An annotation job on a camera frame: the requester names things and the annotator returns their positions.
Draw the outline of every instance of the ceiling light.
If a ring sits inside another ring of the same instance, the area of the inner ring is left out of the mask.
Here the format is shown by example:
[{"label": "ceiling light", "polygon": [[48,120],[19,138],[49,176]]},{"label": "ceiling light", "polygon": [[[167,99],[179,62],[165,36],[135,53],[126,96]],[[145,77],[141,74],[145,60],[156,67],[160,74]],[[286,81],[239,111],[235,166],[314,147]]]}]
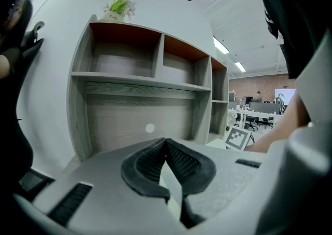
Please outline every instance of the ceiling light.
[{"label": "ceiling light", "polygon": [[225,46],[218,41],[218,39],[213,37],[213,41],[214,41],[214,46],[216,46],[216,48],[220,50],[223,54],[229,53],[228,49],[226,49]]},{"label": "ceiling light", "polygon": [[245,72],[245,69],[240,62],[235,63],[235,65],[241,70],[241,72]]}]

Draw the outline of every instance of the office desk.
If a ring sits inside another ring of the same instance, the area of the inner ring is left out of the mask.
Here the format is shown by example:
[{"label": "office desk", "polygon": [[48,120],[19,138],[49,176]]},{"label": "office desk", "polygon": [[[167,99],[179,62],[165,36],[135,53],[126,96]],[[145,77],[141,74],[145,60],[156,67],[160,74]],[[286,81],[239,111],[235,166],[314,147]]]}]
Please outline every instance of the office desk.
[{"label": "office desk", "polygon": [[230,113],[240,113],[241,114],[241,120],[240,120],[240,125],[239,125],[240,128],[244,128],[247,115],[252,116],[252,117],[258,117],[258,118],[266,118],[266,119],[268,119],[269,117],[272,117],[273,126],[275,126],[276,121],[278,119],[281,119],[281,117],[282,117],[281,114],[251,112],[250,110],[243,110],[243,109],[229,109],[228,111]]}]

